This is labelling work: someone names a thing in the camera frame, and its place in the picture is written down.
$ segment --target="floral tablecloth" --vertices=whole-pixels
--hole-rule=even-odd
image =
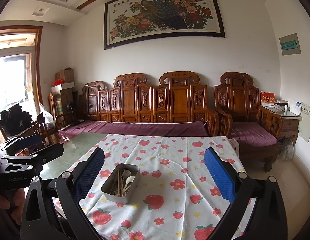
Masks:
[[[105,164],[79,204],[99,234],[111,240],[205,240],[230,204],[204,164],[205,150],[213,147],[237,172],[244,171],[226,137],[115,134],[98,142],[69,171],[88,159],[96,147],[104,150]],[[119,163],[138,165],[141,172],[138,187],[125,205],[107,200],[101,191]],[[63,214],[58,199],[54,203]],[[234,238],[243,233],[253,205],[251,201]]]

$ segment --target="peacock painting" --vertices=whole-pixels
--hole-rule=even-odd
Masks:
[[[114,9],[114,18],[110,15],[107,23],[108,43],[143,34],[149,37],[150,34],[176,31],[221,33],[221,19],[214,13],[216,0],[117,0],[107,6],[109,11]]]

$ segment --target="white wall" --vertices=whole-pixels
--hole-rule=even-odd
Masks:
[[[1,21],[0,26],[43,26],[40,46],[40,82],[44,107],[49,111],[47,96],[55,80],[55,73],[67,68],[65,26],[39,21]]]
[[[76,87],[101,80],[112,87],[116,76],[140,72],[156,85],[167,71],[192,70],[213,86],[226,71],[245,72],[260,90],[280,93],[280,69],[274,30],[266,0],[217,0],[226,38],[175,37],[103,48],[104,5],[68,27],[68,65]]]
[[[271,18],[279,51],[281,97],[310,105],[310,18],[298,0],[268,0],[266,7]],[[282,56],[279,38],[297,33],[301,54]],[[298,137],[296,165],[310,185],[310,141]]]

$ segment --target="peony flower painting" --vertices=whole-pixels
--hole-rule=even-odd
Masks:
[[[225,37],[216,0],[113,0],[104,19],[105,49],[163,37]]]

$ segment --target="wooden door frame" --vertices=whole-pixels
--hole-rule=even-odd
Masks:
[[[42,26],[33,25],[10,25],[1,26],[0,35],[7,34],[35,34],[34,47],[35,47],[35,87],[36,87],[36,98],[39,103],[43,104],[41,82],[40,82],[40,44],[42,37]]]

